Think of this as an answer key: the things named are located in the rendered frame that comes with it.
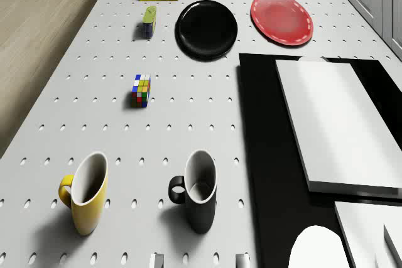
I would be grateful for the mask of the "red plate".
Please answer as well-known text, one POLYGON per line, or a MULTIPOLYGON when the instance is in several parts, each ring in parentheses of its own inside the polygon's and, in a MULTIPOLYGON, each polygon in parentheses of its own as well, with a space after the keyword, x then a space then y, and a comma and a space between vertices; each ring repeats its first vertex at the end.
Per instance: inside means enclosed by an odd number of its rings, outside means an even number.
POLYGON ((253 0, 251 17, 269 39, 287 46, 299 46, 313 35, 313 21, 295 0, 253 0))

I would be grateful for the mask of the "black plate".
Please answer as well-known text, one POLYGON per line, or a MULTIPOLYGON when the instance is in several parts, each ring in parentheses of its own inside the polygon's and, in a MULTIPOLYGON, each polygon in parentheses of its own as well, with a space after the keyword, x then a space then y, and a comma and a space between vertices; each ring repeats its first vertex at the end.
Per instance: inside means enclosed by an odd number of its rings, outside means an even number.
POLYGON ((175 25, 178 46, 198 60, 215 60, 225 55, 235 43, 237 32, 233 13, 225 5, 212 0, 189 4, 175 25))

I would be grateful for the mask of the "yellow mug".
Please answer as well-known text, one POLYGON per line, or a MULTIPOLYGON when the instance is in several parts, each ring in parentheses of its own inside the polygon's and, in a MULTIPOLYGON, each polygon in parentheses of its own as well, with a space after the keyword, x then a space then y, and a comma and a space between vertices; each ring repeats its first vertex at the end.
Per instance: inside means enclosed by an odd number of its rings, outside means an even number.
POLYGON ((75 228, 81 235, 90 234, 100 220, 108 176, 106 155, 96 151, 79 164, 75 174, 64 176, 59 184, 59 198, 71 209, 75 228))

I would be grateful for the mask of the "flat-sided can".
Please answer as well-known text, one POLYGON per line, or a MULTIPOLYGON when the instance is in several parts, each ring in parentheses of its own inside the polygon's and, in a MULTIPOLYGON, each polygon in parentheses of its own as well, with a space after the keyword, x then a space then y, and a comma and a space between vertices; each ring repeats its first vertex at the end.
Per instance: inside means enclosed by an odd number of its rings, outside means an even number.
POLYGON ((148 40, 153 37, 156 26, 156 6, 148 6, 143 16, 144 37, 148 40))

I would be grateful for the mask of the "black stove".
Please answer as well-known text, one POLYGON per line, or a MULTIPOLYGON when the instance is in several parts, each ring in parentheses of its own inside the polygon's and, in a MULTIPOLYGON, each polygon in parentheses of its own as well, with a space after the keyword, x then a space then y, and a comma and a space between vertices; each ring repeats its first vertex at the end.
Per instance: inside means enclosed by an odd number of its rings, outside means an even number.
POLYGON ((336 201, 402 206, 401 199, 309 191, 280 80, 279 55, 242 53, 237 69, 254 232, 262 268, 288 268, 291 248, 307 227, 337 235, 336 201))

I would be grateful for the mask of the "puzzle cube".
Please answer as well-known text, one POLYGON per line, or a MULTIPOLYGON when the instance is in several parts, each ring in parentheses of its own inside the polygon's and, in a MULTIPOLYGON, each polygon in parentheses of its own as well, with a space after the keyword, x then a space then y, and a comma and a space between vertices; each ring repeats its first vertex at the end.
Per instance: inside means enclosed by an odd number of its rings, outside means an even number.
POLYGON ((145 108, 148 105, 151 79, 149 74, 137 74, 131 91, 131 106, 145 108))

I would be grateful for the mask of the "black mug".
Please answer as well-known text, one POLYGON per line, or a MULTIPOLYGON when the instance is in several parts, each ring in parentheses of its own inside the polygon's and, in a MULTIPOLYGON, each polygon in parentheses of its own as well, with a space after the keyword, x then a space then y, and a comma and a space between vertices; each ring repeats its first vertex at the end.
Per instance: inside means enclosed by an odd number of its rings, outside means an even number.
POLYGON ((185 205, 187 220, 195 232, 209 231, 215 217, 217 168, 206 150, 196 150, 189 156, 184 175, 170 180, 168 196, 173 203, 185 205))

